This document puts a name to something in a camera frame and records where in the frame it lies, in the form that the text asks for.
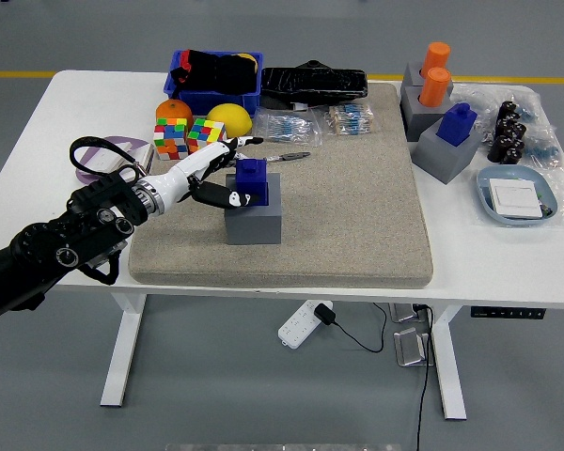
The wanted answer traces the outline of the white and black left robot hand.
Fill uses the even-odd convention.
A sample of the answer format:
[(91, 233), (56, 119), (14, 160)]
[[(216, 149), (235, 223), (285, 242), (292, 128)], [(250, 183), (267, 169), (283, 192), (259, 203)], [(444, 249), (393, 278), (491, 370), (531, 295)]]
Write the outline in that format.
[(226, 210), (249, 206), (256, 197), (207, 182), (206, 178), (226, 167), (234, 159), (237, 148), (262, 142), (262, 137), (243, 136), (209, 144), (176, 163), (165, 174), (140, 179), (134, 188), (138, 195), (147, 197), (145, 204), (149, 214), (164, 214), (188, 196), (196, 202)]

